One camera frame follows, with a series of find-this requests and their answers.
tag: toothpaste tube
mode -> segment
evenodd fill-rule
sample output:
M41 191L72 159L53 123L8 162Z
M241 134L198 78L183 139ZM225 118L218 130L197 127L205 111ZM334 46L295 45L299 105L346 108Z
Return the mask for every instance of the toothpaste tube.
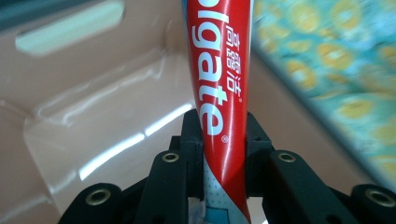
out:
M182 0L204 136L205 222L249 223L245 192L253 0Z

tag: colgate logo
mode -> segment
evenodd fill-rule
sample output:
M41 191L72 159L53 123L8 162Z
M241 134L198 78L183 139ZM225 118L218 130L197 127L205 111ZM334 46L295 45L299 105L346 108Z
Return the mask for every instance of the colgate logo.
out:
M213 97L217 105L223 105L224 101L227 102L227 93L222 86L217 85L222 75L220 58L222 33L213 21L229 23L229 17L217 11L209 10L216 6L218 2L219 0L200 0L199 4L202 10L198 10L197 16L198 21L201 22L191 28L192 43L196 48L202 50L198 57L198 97L202 102L199 111L202 128L204 128L203 121L204 116L206 116L206 131L204 131L209 135L218 135L222 132L223 118L216 105L205 103L204 95ZM210 39L205 39L204 33L210 34ZM207 85L208 82L205 82L206 85L204 85L203 81L208 81L209 84L213 85Z

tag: beige surface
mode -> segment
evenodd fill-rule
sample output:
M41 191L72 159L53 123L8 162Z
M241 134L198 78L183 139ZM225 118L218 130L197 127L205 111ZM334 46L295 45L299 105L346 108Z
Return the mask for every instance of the beige surface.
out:
M17 52L15 35L61 15L0 34L0 222L54 223L89 185L124 189L147 175L154 155L180 133L181 117L153 134L147 128L193 105L179 4L126 1L120 26L44 58ZM361 182L261 62L251 67L249 108L275 147L298 152L336 189ZM137 134L144 139L81 180L85 164ZM260 201L249 202L254 223L262 223Z

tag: metal screw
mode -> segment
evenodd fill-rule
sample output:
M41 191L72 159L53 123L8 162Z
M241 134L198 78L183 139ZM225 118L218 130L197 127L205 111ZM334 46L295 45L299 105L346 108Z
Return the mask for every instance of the metal screw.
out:
M108 189L96 189L87 196L85 203L96 206L107 201L110 195L111 192Z
M286 152L279 153L279 155L277 155L277 157L280 160L286 161L286 162L294 162L294 161L296 161L295 157L293 157L292 155L290 155L289 153L286 153Z
M388 196L388 194L381 192L377 189L367 189L365 195L372 202L382 205L384 207L394 207L396 206L396 201Z
M174 152L169 152L163 155L163 161L174 162L178 160L178 155Z

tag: colgate toothpaste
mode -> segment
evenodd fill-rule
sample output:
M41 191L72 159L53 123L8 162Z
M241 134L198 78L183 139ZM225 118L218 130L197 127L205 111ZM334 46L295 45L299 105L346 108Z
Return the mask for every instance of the colgate toothpaste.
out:
M182 0L204 135L205 221L249 223L245 138L252 1Z

